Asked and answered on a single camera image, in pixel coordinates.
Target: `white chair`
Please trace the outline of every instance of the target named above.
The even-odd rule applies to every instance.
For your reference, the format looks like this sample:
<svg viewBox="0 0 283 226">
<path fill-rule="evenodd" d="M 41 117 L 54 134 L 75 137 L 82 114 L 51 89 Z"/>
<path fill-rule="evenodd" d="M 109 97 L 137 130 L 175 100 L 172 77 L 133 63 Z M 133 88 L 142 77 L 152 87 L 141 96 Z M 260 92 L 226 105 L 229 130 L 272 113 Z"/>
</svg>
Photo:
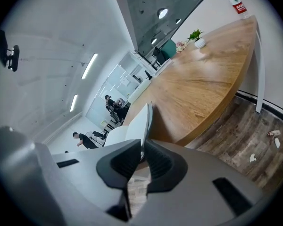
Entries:
<svg viewBox="0 0 283 226">
<path fill-rule="evenodd" d="M 152 103 L 146 104 L 128 126 L 120 126 L 109 132 L 105 146 L 131 139 L 140 139 L 143 146 L 151 128 L 152 116 Z"/>
</svg>

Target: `green plant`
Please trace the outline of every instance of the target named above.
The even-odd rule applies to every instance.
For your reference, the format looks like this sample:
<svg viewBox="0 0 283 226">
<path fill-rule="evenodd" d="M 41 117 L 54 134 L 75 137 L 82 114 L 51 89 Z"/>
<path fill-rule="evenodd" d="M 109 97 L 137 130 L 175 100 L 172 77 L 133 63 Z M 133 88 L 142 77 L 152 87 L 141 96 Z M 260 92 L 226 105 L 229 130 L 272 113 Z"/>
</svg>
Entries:
<svg viewBox="0 0 283 226">
<path fill-rule="evenodd" d="M 194 31 L 192 34 L 190 34 L 190 37 L 188 38 L 190 40 L 194 40 L 195 42 L 200 39 L 200 34 L 203 33 L 199 29 L 197 31 Z"/>
</svg>

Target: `desk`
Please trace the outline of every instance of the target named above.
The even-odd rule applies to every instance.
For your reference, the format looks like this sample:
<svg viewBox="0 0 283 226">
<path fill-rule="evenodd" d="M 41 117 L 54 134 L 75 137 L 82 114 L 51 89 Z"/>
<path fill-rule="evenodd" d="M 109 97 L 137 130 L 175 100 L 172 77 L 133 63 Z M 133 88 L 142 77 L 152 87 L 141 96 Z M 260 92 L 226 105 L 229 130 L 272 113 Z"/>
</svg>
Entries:
<svg viewBox="0 0 283 226">
<path fill-rule="evenodd" d="M 153 103 L 149 138 L 185 146 L 219 118 L 241 85 L 255 47 L 254 16 L 216 29 L 172 57 L 172 63 L 130 106 L 124 125 Z"/>
</svg>

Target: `black plastic part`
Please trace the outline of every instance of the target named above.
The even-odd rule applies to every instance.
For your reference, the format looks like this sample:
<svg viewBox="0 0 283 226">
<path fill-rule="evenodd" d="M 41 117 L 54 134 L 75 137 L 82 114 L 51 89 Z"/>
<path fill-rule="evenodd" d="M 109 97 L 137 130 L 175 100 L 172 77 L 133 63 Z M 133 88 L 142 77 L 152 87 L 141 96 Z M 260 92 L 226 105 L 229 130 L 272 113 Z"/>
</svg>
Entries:
<svg viewBox="0 0 283 226">
<path fill-rule="evenodd" d="M 96 171 L 104 183 L 123 191 L 118 205 L 112 206 L 107 213 L 123 221 L 131 216 L 127 185 L 141 159 L 141 140 L 136 139 L 122 148 L 102 157 L 96 164 Z"/>
<path fill-rule="evenodd" d="M 241 215 L 251 208 L 250 202 L 226 178 L 217 178 L 213 181 L 213 184 L 236 216 Z"/>
<path fill-rule="evenodd" d="M 7 50 L 8 50 L 8 43 L 5 37 L 5 32 L 0 30 L 0 61 L 4 67 L 6 67 L 7 62 Z"/>
<path fill-rule="evenodd" d="M 145 157 L 151 172 L 151 183 L 147 193 L 171 191 L 184 178 L 188 171 L 185 159 L 157 143 L 146 140 Z"/>
<path fill-rule="evenodd" d="M 20 49 L 18 45 L 15 45 L 13 47 L 13 52 L 14 54 L 11 58 L 10 66 L 13 69 L 13 72 L 16 72 L 18 69 L 18 60 L 19 60 L 19 55 L 20 55 Z"/>
<path fill-rule="evenodd" d="M 128 221 L 132 216 L 130 212 L 130 204 L 127 199 L 127 195 L 123 194 L 119 204 L 112 206 L 106 212 L 122 221 L 125 222 Z"/>
<path fill-rule="evenodd" d="M 70 166 L 72 164 L 76 164 L 78 163 L 79 161 L 77 159 L 71 159 L 71 160 L 68 160 L 68 161 L 61 161 L 61 162 L 57 162 L 57 165 L 59 168 L 63 168 L 63 167 L 67 167 L 67 166 Z"/>
<path fill-rule="evenodd" d="M 126 191 L 140 159 L 141 140 L 137 139 L 102 157 L 96 165 L 96 171 L 107 186 Z"/>
</svg>

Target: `floor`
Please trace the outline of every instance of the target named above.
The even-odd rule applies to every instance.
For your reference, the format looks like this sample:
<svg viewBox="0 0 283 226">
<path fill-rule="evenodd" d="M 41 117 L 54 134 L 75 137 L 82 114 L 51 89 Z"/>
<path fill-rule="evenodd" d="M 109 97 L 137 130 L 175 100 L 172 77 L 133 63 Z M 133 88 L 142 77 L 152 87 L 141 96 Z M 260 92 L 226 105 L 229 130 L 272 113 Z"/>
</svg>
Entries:
<svg viewBox="0 0 283 226">
<path fill-rule="evenodd" d="M 280 130 L 277 148 L 267 135 Z M 273 192 L 283 180 L 283 121 L 248 100 L 234 97 L 221 117 L 187 148 L 210 153 L 247 176 L 265 193 Z M 254 154 L 255 161 L 250 162 Z M 128 184 L 132 215 L 146 201 L 149 181 L 130 180 Z"/>
</svg>

